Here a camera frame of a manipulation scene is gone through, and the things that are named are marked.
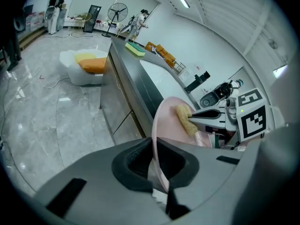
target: orange cushion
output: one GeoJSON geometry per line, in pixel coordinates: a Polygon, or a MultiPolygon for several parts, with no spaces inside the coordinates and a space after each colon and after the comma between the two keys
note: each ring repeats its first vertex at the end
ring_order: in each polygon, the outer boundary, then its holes
{"type": "Polygon", "coordinates": [[[163,50],[163,47],[161,46],[161,44],[158,44],[158,45],[156,46],[156,51],[157,51],[157,52],[160,52],[161,50],[163,50]]]}
{"type": "Polygon", "coordinates": [[[175,61],[175,58],[171,54],[166,54],[165,58],[168,58],[170,61],[175,61]]]}
{"type": "Polygon", "coordinates": [[[81,68],[89,73],[104,73],[106,58],[84,59],[78,64],[81,68]]]}
{"type": "Polygon", "coordinates": [[[151,42],[148,42],[146,46],[148,46],[148,45],[156,47],[156,46],[155,46],[153,43],[151,43],[151,42]]]}
{"type": "Polygon", "coordinates": [[[151,45],[147,44],[147,45],[145,46],[145,49],[151,52],[151,45]]]}
{"type": "Polygon", "coordinates": [[[171,62],[169,59],[165,59],[165,62],[169,65],[169,66],[171,66],[171,67],[174,67],[175,66],[175,63],[173,63],[173,62],[171,62]]]}
{"type": "Polygon", "coordinates": [[[165,54],[165,55],[168,53],[165,49],[163,49],[162,52],[163,52],[163,54],[165,54]]]}

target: countertop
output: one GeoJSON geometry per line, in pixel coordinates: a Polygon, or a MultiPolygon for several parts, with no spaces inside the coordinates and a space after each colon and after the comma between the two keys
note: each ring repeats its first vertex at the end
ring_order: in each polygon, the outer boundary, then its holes
{"type": "MultiPolygon", "coordinates": [[[[148,73],[141,65],[140,60],[149,61],[163,67],[170,72],[170,74],[182,88],[184,88],[185,85],[175,74],[175,72],[169,67],[169,65],[166,64],[165,61],[157,55],[145,50],[146,54],[143,57],[139,57],[125,47],[125,41],[114,37],[112,37],[111,40],[112,46],[110,48],[110,52],[112,55],[112,59],[114,59],[115,55],[118,56],[118,59],[122,65],[122,72],[127,75],[127,78],[134,89],[135,95],[139,98],[140,103],[142,104],[143,109],[147,113],[149,119],[153,121],[156,111],[164,98],[156,88],[148,73]]],[[[195,108],[197,110],[200,109],[196,100],[190,94],[187,95],[193,102],[195,108]]]]}

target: cushion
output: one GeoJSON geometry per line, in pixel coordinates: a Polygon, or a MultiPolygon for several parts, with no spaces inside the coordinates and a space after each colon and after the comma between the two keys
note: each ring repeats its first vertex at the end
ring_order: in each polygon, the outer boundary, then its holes
{"type": "Polygon", "coordinates": [[[170,61],[169,59],[165,58],[165,62],[171,66],[171,67],[174,67],[175,66],[175,63],[173,63],[172,61],[170,61]]]}
{"type": "Polygon", "coordinates": [[[152,46],[151,45],[146,45],[145,49],[151,52],[152,46]]]}
{"type": "Polygon", "coordinates": [[[148,46],[148,45],[155,47],[155,45],[153,43],[151,43],[151,42],[148,42],[146,46],[148,46]]]}
{"type": "Polygon", "coordinates": [[[165,49],[163,49],[161,52],[162,52],[163,54],[167,54],[167,53],[168,53],[165,49]]]}
{"type": "Polygon", "coordinates": [[[81,68],[90,73],[104,73],[106,58],[84,59],[78,64],[81,68]]]}
{"type": "Polygon", "coordinates": [[[94,59],[94,58],[96,58],[96,56],[89,52],[78,53],[75,55],[75,60],[77,63],[79,63],[81,60],[84,60],[84,59],[94,59]]]}
{"type": "Polygon", "coordinates": [[[160,54],[162,57],[165,56],[165,54],[163,53],[163,51],[160,51],[159,54],[160,54]]]}
{"type": "Polygon", "coordinates": [[[161,46],[161,44],[158,44],[156,46],[156,51],[160,52],[161,50],[163,50],[163,47],[161,46]]]}
{"type": "Polygon", "coordinates": [[[166,54],[165,58],[169,59],[170,61],[175,61],[175,58],[170,53],[166,54]]]}

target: faucet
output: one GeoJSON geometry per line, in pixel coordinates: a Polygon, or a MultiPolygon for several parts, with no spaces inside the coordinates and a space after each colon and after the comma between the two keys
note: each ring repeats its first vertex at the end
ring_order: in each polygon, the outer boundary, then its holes
{"type": "Polygon", "coordinates": [[[193,81],[190,85],[185,87],[184,90],[187,93],[190,93],[191,91],[193,91],[194,89],[199,87],[199,85],[204,83],[209,78],[210,78],[210,74],[207,71],[205,71],[205,73],[203,73],[200,77],[196,74],[195,75],[195,81],[193,81]]]}

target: cabinet door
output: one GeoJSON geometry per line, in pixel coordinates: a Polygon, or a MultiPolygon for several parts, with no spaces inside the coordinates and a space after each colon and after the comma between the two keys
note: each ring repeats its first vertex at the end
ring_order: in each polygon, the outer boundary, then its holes
{"type": "Polygon", "coordinates": [[[131,112],[112,136],[116,145],[142,138],[139,126],[135,114],[131,112]]]}
{"type": "Polygon", "coordinates": [[[124,95],[110,53],[107,56],[103,73],[100,102],[110,132],[114,134],[131,109],[124,95]]]}

